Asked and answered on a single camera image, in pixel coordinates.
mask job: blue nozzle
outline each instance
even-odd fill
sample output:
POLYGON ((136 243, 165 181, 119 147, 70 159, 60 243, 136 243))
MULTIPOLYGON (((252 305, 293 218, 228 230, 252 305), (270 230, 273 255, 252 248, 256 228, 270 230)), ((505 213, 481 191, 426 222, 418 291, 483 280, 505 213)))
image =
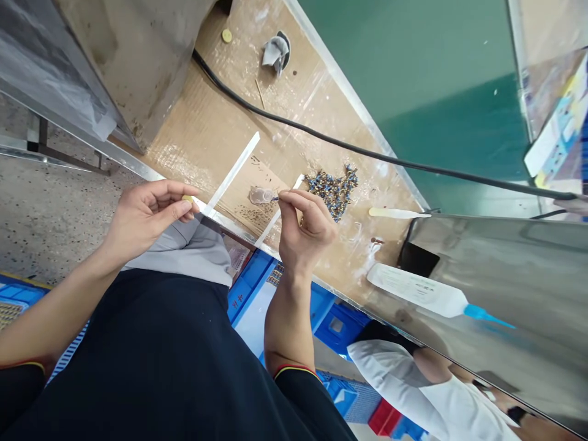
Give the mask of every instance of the blue nozzle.
POLYGON ((487 320, 489 322, 499 323, 502 326, 506 326, 507 328, 516 329, 516 326, 510 325, 507 322, 503 322, 486 312, 485 309, 476 306, 476 305, 468 305, 464 309, 464 314, 468 317, 471 317, 476 320, 487 320))

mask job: red crate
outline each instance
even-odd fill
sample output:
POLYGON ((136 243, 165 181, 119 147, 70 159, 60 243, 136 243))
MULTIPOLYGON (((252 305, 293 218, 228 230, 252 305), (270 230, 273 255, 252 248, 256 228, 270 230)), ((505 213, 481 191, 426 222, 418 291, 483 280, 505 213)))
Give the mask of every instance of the red crate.
POLYGON ((389 437, 401 418, 402 414, 388 401, 382 399, 369 419, 368 425, 376 435, 389 437))

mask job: workbench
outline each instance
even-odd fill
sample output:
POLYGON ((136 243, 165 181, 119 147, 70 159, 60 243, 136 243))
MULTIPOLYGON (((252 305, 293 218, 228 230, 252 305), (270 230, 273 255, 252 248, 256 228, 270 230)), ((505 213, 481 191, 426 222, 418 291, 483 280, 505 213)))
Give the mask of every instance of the workbench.
MULTIPOLYGON (((250 103, 364 149, 394 155, 296 1, 235 0, 229 16, 214 7, 195 47, 216 75, 250 103), (230 43, 221 38, 224 29, 232 32, 230 43), (272 67, 261 66, 263 46, 278 31, 292 48, 280 78, 272 67)), ((90 137, 0 83, 4 93, 144 179, 169 178, 199 188, 202 212, 251 244, 279 209, 276 202, 251 204, 251 187, 278 191, 291 188, 300 175, 324 170, 340 177, 346 164, 357 168, 358 187, 339 223, 339 240, 321 259, 315 280, 375 317, 390 321, 396 312, 397 301, 385 311, 379 307, 386 295, 376 292, 366 275, 375 262, 396 263, 409 221, 369 217, 368 210, 427 208, 404 169, 244 110, 218 91, 195 62, 190 62, 183 90, 144 154, 115 137, 90 137)), ((278 219, 258 244, 276 258, 280 230, 278 219)))

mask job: yellow disc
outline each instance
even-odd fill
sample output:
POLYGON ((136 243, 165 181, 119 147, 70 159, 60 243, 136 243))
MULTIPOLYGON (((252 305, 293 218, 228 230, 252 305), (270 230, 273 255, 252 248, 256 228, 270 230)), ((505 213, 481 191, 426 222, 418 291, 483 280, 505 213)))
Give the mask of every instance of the yellow disc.
POLYGON ((233 34, 228 29, 225 29, 224 31, 222 31, 221 36, 222 36, 222 40, 225 43, 230 43, 231 40, 233 39, 233 34))

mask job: glue bottle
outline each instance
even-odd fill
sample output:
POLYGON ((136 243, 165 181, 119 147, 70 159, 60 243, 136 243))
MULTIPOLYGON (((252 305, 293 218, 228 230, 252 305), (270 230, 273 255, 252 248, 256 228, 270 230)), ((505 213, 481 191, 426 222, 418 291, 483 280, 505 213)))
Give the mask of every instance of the glue bottle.
POLYGON ((376 263, 369 270, 367 279, 378 288, 448 319, 467 315, 476 320, 487 320, 516 329, 515 326, 491 316, 483 308, 469 304, 462 290, 441 282, 383 263, 376 263))

